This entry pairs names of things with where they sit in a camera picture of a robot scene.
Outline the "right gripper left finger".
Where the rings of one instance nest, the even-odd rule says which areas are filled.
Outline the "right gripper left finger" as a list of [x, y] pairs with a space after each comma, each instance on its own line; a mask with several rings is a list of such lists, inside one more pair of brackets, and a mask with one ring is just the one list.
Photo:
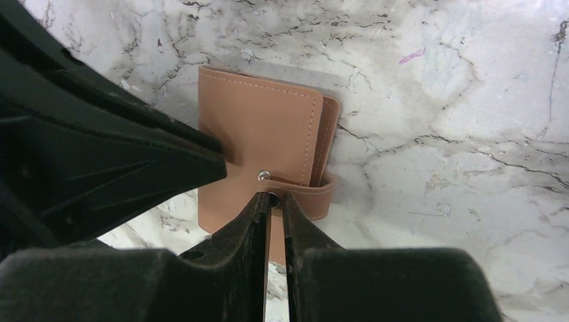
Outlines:
[[193, 248], [22, 250], [1, 263], [2, 321], [262, 321], [271, 197]]

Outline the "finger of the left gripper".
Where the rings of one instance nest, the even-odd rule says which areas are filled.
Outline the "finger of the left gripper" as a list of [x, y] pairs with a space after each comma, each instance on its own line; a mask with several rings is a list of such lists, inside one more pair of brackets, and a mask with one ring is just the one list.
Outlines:
[[1, 2], [1, 49], [65, 91], [114, 116], [222, 152], [217, 140], [151, 108], [77, 60], [17, 1]]
[[227, 175], [219, 144], [88, 103], [1, 53], [1, 257], [103, 235]]

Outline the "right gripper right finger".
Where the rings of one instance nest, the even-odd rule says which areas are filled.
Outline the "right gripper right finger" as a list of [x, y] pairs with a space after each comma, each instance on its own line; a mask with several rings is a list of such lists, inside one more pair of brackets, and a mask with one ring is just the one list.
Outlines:
[[345, 249], [280, 200], [291, 321], [501, 321], [480, 266], [456, 248]]

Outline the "brown leather card holder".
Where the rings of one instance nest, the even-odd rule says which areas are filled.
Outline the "brown leather card holder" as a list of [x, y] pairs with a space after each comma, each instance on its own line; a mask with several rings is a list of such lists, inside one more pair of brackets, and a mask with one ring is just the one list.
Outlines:
[[223, 180], [199, 188], [198, 222], [214, 233], [257, 192], [292, 194], [309, 219], [329, 212], [335, 181], [326, 170], [340, 104], [308, 87], [199, 68], [199, 129], [217, 139]]

